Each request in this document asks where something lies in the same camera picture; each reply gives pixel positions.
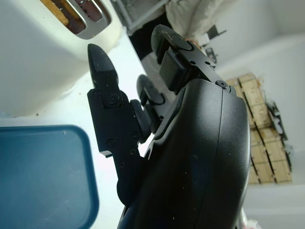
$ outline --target white toaster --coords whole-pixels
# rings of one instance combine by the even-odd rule
[[[71,88],[87,45],[110,51],[122,25],[109,0],[2,0],[0,29],[0,112],[19,116]]]

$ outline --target cardboard box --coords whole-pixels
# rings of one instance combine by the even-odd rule
[[[274,182],[274,177],[272,169],[269,163],[261,163],[255,165],[258,177],[261,183],[272,183]]]
[[[291,182],[291,174],[287,160],[272,162],[277,183]]]
[[[258,176],[253,166],[250,166],[248,184],[259,184]]]

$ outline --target blue container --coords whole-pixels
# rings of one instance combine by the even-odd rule
[[[98,209],[82,129],[0,128],[0,229],[88,229]]]

